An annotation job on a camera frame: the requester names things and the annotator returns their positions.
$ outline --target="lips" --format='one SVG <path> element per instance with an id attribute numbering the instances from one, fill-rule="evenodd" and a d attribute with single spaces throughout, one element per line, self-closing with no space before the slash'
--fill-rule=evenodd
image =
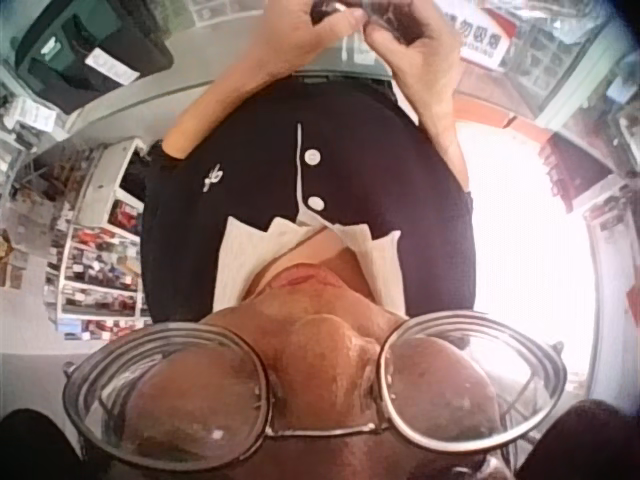
<path id="1" fill-rule="evenodd" d="M 328 287 L 346 286 L 340 277 L 328 268 L 311 263 L 299 263 L 279 272 L 267 282 L 260 293 L 274 288 L 295 287 L 311 281 Z"/>

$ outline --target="white collar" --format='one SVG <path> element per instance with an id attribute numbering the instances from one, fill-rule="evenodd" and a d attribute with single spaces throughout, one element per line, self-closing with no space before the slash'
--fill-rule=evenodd
<path id="1" fill-rule="evenodd" d="M 327 226 L 354 251 L 374 299 L 383 308 L 405 315 L 404 284 L 398 260 L 399 231 L 372 240 L 367 225 L 300 226 L 282 218 L 262 232 L 229 217 L 220 247 L 213 311 L 238 305 L 262 268 Z"/>

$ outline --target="man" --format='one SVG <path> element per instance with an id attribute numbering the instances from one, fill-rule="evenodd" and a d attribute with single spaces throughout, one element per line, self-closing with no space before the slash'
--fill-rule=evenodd
<path id="1" fill-rule="evenodd" d="M 453 117 L 457 33 L 432 0 L 406 4 L 424 32 L 411 46 L 359 9 L 314 26 L 311 6 L 269 1 L 245 54 L 154 147 L 142 236 L 154 322 L 201 321 L 239 335 L 286 399 L 275 421 L 303 430 L 371 421 L 384 339 L 407 316 L 475 300 L 469 180 Z M 289 77 L 363 28 L 419 125 L 366 82 Z M 413 374 L 433 375 L 420 366 L 437 360 L 433 388 L 447 388 L 447 372 L 457 385 L 480 385 L 478 410 L 444 422 L 442 435 L 497 429 L 485 378 L 454 347 L 432 343 L 406 359 Z M 194 442 L 185 425 L 232 422 L 233 414 L 198 417 L 207 409 L 194 406 L 226 388 L 220 371 L 227 367 L 204 351 L 158 367 L 130 401 L 131 448 L 172 455 Z M 452 461 L 393 435 L 326 439 L 265 444 L 232 478 L 422 478 L 480 471 L 485 460 Z"/>
<path id="2" fill-rule="evenodd" d="M 235 306 L 283 262 L 328 267 L 400 316 L 473 307 L 460 42 L 431 0 L 411 5 L 425 36 L 410 47 L 374 22 L 364 31 L 418 126 L 365 82 L 289 77 L 360 30 L 362 10 L 313 26 L 311 0 L 269 3 L 244 56 L 152 151 L 142 266 L 154 322 Z"/>

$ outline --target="eyeglass frame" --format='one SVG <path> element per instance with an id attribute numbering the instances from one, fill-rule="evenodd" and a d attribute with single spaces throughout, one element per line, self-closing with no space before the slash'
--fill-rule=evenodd
<path id="1" fill-rule="evenodd" d="M 556 389 L 559 392 L 556 392 L 555 395 L 550 395 L 550 402 L 545 408 L 541 409 L 537 412 L 533 417 L 529 420 L 523 422 L 517 427 L 494 435 L 492 437 L 486 439 L 476 439 L 476 440 L 467 440 L 467 441 L 458 441 L 458 442 L 446 442 L 441 440 L 435 440 L 427 437 L 426 435 L 419 434 L 415 432 L 407 423 L 402 419 L 402 417 L 397 413 L 393 399 L 391 398 L 391 393 L 388 390 L 388 385 L 386 381 L 386 362 L 384 359 L 387 357 L 389 350 L 392 345 L 398 342 L 398 340 L 402 339 L 405 336 L 410 338 L 420 338 L 420 336 L 411 336 L 410 332 L 412 330 L 424 330 L 425 325 L 429 324 L 431 327 L 433 324 L 440 322 L 446 328 L 449 325 L 450 328 L 459 328 L 455 325 L 451 326 L 447 322 L 450 322 L 451 319 L 466 319 L 471 322 L 475 322 L 476 329 L 485 328 L 487 331 L 482 332 L 485 335 L 488 335 L 489 332 L 497 332 L 500 334 L 499 339 L 503 342 L 507 343 L 512 349 L 514 349 L 519 354 L 524 353 L 526 350 L 533 351 L 542 351 L 541 353 L 545 354 L 548 358 L 551 358 L 552 367 L 556 367 L 555 373 L 558 375 L 558 382 L 556 382 Z M 148 327 L 142 330 L 139 330 L 139 334 L 137 338 L 130 338 L 133 335 L 136 335 L 138 332 L 133 332 L 128 334 L 126 337 L 120 338 L 116 340 L 114 343 L 121 342 L 118 345 L 111 344 L 112 351 L 110 353 L 115 353 L 118 350 L 121 350 L 125 345 L 131 343 L 132 340 L 141 340 L 145 336 L 150 334 L 157 333 L 162 330 L 171 330 L 180 326 L 180 328 L 186 328 L 193 331 L 200 332 L 209 332 L 211 334 L 220 336 L 224 338 L 225 336 L 231 337 L 231 339 L 238 343 L 240 347 L 245 350 L 245 353 L 249 354 L 254 362 L 254 365 L 257 370 L 258 380 L 260 383 L 260 388 L 263 389 L 262 392 L 264 394 L 263 398 L 266 400 L 266 414 L 264 414 L 264 418 L 262 421 L 256 423 L 254 428 L 254 432 L 259 432 L 255 435 L 255 438 L 251 441 L 251 443 L 246 447 L 246 449 L 239 455 L 234 458 L 216 464 L 216 465 L 203 465 L 207 462 L 203 461 L 194 461 L 194 462 L 184 462 L 184 463 L 173 463 L 169 464 L 163 460 L 155 460 L 148 459 L 142 457 L 140 455 L 130 455 L 126 452 L 123 452 L 108 443 L 100 440 L 97 435 L 93 433 L 93 431 L 86 425 L 84 420 L 80 418 L 76 412 L 71 411 L 69 403 L 76 404 L 77 400 L 80 398 L 82 393 L 82 389 L 78 390 L 78 395 L 76 397 L 76 401 L 69 402 L 69 400 L 73 400 L 71 397 L 71 392 L 69 386 L 72 383 L 72 379 L 75 374 L 77 374 L 79 368 L 83 363 L 90 360 L 96 353 L 87 357 L 82 363 L 79 365 L 75 365 L 71 362 L 67 362 L 63 366 L 63 371 L 67 378 L 67 382 L 64 386 L 63 390 L 63 406 L 65 409 L 65 413 L 67 417 L 71 420 L 71 423 L 74 425 L 76 430 L 81 436 L 81 439 L 84 441 L 85 439 L 93 443 L 99 449 L 105 451 L 110 456 L 116 458 L 118 461 L 121 461 L 125 464 L 142 467 L 144 469 L 155 470 L 155 471 L 163 471 L 163 472 L 174 472 L 174 473 L 193 473 L 193 472 L 206 472 L 206 471 L 214 471 L 220 470 L 223 468 L 228 468 L 230 466 L 245 462 L 252 455 L 254 455 L 259 448 L 264 443 L 265 439 L 272 439 L 275 441 L 292 439 L 292 438 L 344 438 L 351 437 L 356 435 L 381 435 L 385 432 L 392 432 L 397 434 L 407 443 L 421 448 L 426 451 L 443 453 L 449 455 L 469 455 L 476 453 L 486 453 L 493 450 L 498 450 L 506 445 L 517 441 L 519 438 L 524 437 L 527 433 L 533 430 L 536 426 L 538 426 L 541 422 L 544 421 L 545 418 L 551 413 L 551 411 L 558 404 L 562 392 L 564 391 L 564 387 L 567 381 L 567 370 L 566 367 L 560 357 L 558 347 L 549 346 L 545 343 L 535 341 L 528 337 L 527 335 L 518 332 L 517 330 L 509 327 L 505 324 L 497 322 L 489 318 L 486 314 L 471 311 L 471 310 L 453 310 L 453 311 L 445 311 L 445 312 L 437 312 L 427 315 L 421 315 L 412 319 L 409 319 L 399 326 L 397 326 L 385 339 L 380 353 L 378 354 L 378 358 L 376 361 L 376 385 L 375 385 L 375 407 L 377 413 L 377 422 L 376 423 L 368 423 L 366 425 L 360 425 L 355 427 L 347 427 L 347 428 L 339 428 L 339 429 L 328 429 L 328 430 L 283 430 L 283 431 L 274 431 L 272 428 L 273 421 L 273 404 L 274 397 L 272 395 L 272 386 L 269 381 L 269 373 L 268 369 L 260 357 L 260 355 L 256 352 L 254 347 L 247 342 L 244 338 L 242 338 L 237 333 L 228 330 L 224 327 L 214 326 L 214 325 L 203 325 L 203 324 L 192 324 L 192 323 L 180 323 L 180 322 L 168 322 L 162 323 L 159 325 L 154 325 L 152 327 Z M 434 337 L 434 335 L 422 335 L 423 337 Z M 491 335 L 492 338 L 498 339 L 498 336 Z M 516 400 L 512 402 L 512 404 L 507 408 L 507 411 L 517 402 L 520 395 L 528 389 L 531 379 L 534 378 L 533 368 L 531 368 L 532 373 L 529 377 L 529 380 L 524 383 L 523 387 L 520 389 L 519 393 L 514 397 Z M 456 445 L 467 445 L 465 448 L 455 447 Z"/>

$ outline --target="black shirt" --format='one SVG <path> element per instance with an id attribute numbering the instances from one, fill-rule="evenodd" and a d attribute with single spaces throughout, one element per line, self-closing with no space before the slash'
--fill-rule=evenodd
<path id="1" fill-rule="evenodd" d="M 247 100 L 183 161 L 152 149 L 142 234 L 142 276 L 154 322 L 211 313 L 218 253 L 233 216 L 266 231 L 295 222 L 298 131 L 306 197 L 330 223 L 400 230 L 407 314 L 473 308 L 471 207 L 427 135 L 366 84 L 287 79 Z M 203 192 L 216 165 L 223 177 Z"/>

